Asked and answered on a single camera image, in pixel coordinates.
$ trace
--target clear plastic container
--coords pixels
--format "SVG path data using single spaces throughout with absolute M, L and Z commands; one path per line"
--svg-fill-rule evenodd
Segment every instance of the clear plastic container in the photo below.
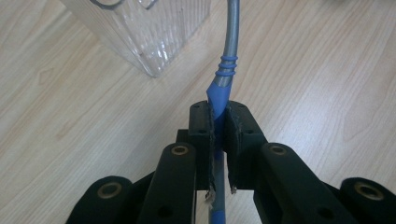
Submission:
M 120 56 L 158 77 L 209 13 L 210 0 L 61 0 Z

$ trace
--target light wooden surface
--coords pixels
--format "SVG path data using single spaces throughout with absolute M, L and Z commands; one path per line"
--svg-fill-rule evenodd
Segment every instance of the light wooden surface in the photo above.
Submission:
M 396 192 L 396 2 L 242 1 L 232 99 L 323 181 Z M 0 222 L 64 223 L 95 180 L 153 171 L 222 53 L 225 1 L 161 78 L 129 65 L 58 1 L 0 2 Z M 259 223 L 251 192 L 229 223 Z M 197 223 L 206 223 L 203 196 Z

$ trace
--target transparent plastic box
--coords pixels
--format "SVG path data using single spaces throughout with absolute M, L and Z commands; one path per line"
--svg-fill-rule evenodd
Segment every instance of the transparent plastic box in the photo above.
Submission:
M 103 43 L 158 77 L 209 13 L 210 0 L 61 0 Z

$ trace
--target wood grain surface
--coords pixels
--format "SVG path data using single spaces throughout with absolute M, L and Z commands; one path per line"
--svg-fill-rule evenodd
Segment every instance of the wood grain surface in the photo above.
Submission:
M 396 2 L 241 3 L 232 99 L 266 137 L 336 187 L 361 176 L 396 192 Z M 226 1 L 160 78 L 103 44 L 59 1 L 0 2 L 0 223 L 65 223 L 88 186 L 153 171 L 189 106 L 204 100 Z M 260 223 L 252 193 L 227 194 L 228 223 Z M 197 223 L 207 222 L 199 194 Z

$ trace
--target wooden table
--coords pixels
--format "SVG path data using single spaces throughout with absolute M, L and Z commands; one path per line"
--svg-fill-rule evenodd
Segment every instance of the wooden table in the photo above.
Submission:
M 160 78 L 104 47 L 58 1 L 0 3 L 0 222 L 64 223 L 88 186 L 153 171 L 189 106 L 204 100 L 226 1 Z M 396 2 L 242 1 L 232 99 L 266 137 L 336 187 L 351 176 L 396 192 Z M 199 195 L 197 223 L 207 222 Z M 252 193 L 229 223 L 259 223 Z

